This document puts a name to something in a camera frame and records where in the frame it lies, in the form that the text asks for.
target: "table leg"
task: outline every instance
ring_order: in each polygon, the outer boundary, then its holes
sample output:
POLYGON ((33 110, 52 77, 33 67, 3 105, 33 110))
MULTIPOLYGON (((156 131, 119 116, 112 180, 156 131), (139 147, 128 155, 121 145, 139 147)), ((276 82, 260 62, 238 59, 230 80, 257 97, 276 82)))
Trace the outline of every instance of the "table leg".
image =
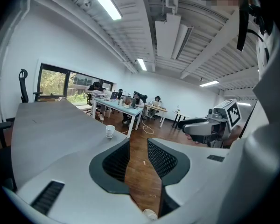
POLYGON ((129 127, 129 132, 127 132, 127 138, 128 139, 131 136, 131 132, 132 132, 132 129, 133 129, 134 121, 135 121, 135 115, 132 116, 131 124, 130 124, 130 127, 129 127))
POLYGON ((112 109, 111 109, 111 107, 109 107, 108 118, 110 118, 111 112, 112 112, 112 109))
POLYGON ((163 115, 162 115, 162 118, 161 118, 162 122, 161 122, 160 128, 162 128, 162 125, 164 123, 164 119, 165 119, 164 115, 165 115, 165 112, 163 112, 163 115))
POLYGON ((97 102, 94 101, 92 104, 92 117, 95 119, 95 110, 97 109, 97 102))
POLYGON ((175 124, 175 122, 176 122, 177 116, 178 116, 178 114, 176 114, 176 117, 175 117, 175 120, 174 120, 174 122, 173 122, 172 127, 174 127, 174 124, 175 124))
POLYGON ((135 130, 137 130, 137 129, 138 129, 138 125, 139 125, 140 120, 141 120, 141 114, 142 114, 142 112, 140 112, 140 114, 139 114, 139 116, 138 116, 138 121, 137 121, 137 125, 136 125, 135 130))
POLYGON ((178 121, 177 121, 177 123, 176 123, 176 126, 175 126, 175 128, 177 128, 177 124, 178 124, 178 122, 181 120, 181 115, 179 116, 179 118, 178 118, 178 121))

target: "laptop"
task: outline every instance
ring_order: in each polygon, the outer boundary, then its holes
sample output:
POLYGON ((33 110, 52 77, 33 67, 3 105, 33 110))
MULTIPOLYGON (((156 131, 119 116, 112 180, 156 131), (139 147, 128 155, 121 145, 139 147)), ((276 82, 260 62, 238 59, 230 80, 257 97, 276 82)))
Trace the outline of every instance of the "laptop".
POLYGON ((118 92, 112 92, 112 95, 111 95, 111 97, 110 97, 110 100, 116 99, 117 96, 118 96, 118 92))
POLYGON ((131 103, 131 107, 135 107, 135 104, 136 104, 136 99, 134 98, 130 98, 132 103, 131 103))

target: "window frame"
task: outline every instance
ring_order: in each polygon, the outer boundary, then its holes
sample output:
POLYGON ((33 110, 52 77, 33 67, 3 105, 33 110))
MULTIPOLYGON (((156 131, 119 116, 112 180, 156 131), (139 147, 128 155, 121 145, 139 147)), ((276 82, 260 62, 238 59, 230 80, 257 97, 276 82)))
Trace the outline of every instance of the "window frame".
POLYGON ((103 85, 103 83, 110 84, 111 85, 111 91, 112 91, 112 88, 113 88, 113 85, 114 85, 113 82, 106 81, 106 80, 103 80, 103 79, 100 79, 100 78, 97 78, 97 77, 89 76, 89 75, 86 75, 86 74, 83 74, 83 73, 80 73, 80 72, 76 72, 76 71, 73 71, 73 70, 68 70, 68 69, 65 69, 65 68, 60 68, 60 67, 50 65, 50 64, 47 64, 47 63, 41 63, 41 66, 40 66, 40 69, 39 69, 39 74, 38 74, 38 81, 37 81, 37 92, 40 92, 42 70, 50 70, 50 71, 65 74, 65 82, 64 82, 64 87, 63 87, 63 95, 40 95, 39 99, 40 98, 59 98, 59 97, 63 97, 63 96, 67 98, 67 89, 68 89, 68 86, 69 86, 69 80, 70 80, 70 73, 71 72, 76 73, 76 74, 80 74, 80 75, 83 75, 83 76, 91 77, 91 78, 94 78, 94 79, 98 79, 101 85, 103 85))
POLYGON ((42 78, 42 70, 49 70, 53 72, 59 72, 62 74, 65 74, 65 81, 64 81, 64 87, 63 87, 63 95, 40 95, 39 98, 59 98, 62 96, 66 97, 66 91, 69 85, 69 78, 70 78, 70 72, 67 69, 59 68, 56 66, 52 66, 49 64, 42 63, 39 69, 38 74, 38 81, 37 81, 37 92, 40 92, 40 86, 41 86, 41 78, 42 78))

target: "tree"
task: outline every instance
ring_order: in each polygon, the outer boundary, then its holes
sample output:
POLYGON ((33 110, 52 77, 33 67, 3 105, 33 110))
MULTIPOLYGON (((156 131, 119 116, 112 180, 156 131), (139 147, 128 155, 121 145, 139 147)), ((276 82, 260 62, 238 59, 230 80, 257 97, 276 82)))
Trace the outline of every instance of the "tree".
MULTIPOLYGON (((75 73, 70 74, 69 84, 74 83, 75 73)), ((40 92, 42 95, 63 95, 64 83, 66 74, 50 70, 42 70, 42 77, 40 83, 40 92)))

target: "wooden table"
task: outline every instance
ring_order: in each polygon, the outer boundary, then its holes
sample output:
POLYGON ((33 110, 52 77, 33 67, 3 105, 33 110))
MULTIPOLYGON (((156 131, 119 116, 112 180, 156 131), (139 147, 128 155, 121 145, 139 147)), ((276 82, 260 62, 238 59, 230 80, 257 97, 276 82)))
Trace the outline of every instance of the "wooden table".
POLYGON ((163 108, 160 108, 160 107, 157 107, 157 106, 154 106, 154 105, 144 104, 144 106, 147 109, 162 111, 162 116, 161 116, 161 120, 160 120, 160 123, 161 123, 160 128, 162 128, 162 125, 163 125, 164 119, 165 119, 165 113, 167 113, 168 111, 166 109, 163 109, 163 108))
POLYGON ((185 115, 185 114, 181 114, 180 112, 173 111, 173 113, 176 114, 175 120, 174 120, 173 125, 172 125, 172 127, 175 128, 175 129, 177 128, 178 122, 181 120, 181 116, 183 116, 183 120, 185 120, 186 117, 191 118, 190 116, 185 115))

